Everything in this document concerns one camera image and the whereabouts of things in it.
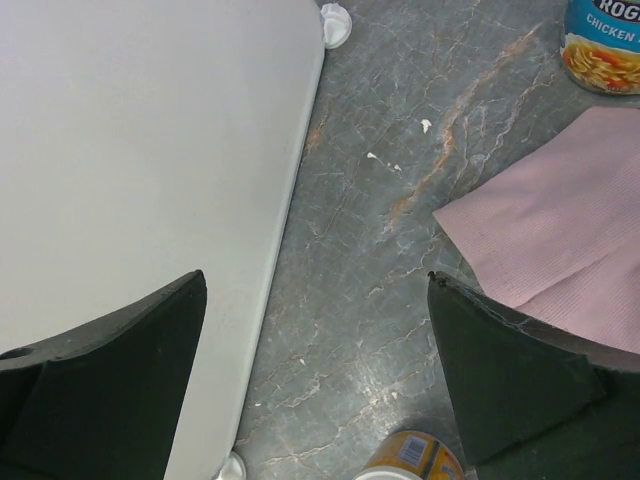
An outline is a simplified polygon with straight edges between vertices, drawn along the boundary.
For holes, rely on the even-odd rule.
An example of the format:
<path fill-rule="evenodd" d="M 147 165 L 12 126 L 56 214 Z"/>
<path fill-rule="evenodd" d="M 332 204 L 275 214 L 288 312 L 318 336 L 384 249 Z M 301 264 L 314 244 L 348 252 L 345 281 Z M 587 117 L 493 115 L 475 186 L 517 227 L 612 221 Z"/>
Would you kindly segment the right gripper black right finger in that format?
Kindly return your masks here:
<path fill-rule="evenodd" d="M 481 479 L 635 479 L 639 357 L 502 305 L 443 272 L 428 285 L 467 462 Z"/>

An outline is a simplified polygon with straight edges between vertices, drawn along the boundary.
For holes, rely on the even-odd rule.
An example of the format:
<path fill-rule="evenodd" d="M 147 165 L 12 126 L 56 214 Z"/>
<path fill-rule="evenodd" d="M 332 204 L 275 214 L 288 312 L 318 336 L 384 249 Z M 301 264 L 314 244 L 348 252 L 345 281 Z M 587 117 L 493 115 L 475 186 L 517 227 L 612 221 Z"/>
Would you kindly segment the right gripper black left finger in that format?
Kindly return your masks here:
<path fill-rule="evenodd" d="M 206 304 L 196 270 L 2 353 L 2 478 L 163 478 Z"/>

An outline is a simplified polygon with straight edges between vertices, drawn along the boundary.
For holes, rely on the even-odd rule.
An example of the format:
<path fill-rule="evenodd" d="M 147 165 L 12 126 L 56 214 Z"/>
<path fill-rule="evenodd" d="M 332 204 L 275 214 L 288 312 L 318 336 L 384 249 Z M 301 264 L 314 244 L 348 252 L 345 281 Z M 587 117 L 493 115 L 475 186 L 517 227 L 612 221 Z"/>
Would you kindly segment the blue chicken noodle soup can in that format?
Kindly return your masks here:
<path fill-rule="evenodd" d="M 570 77 L 592 91 L 637 95 L 639 12 L 637 1 L 570 0 L 560 43 Z"/>

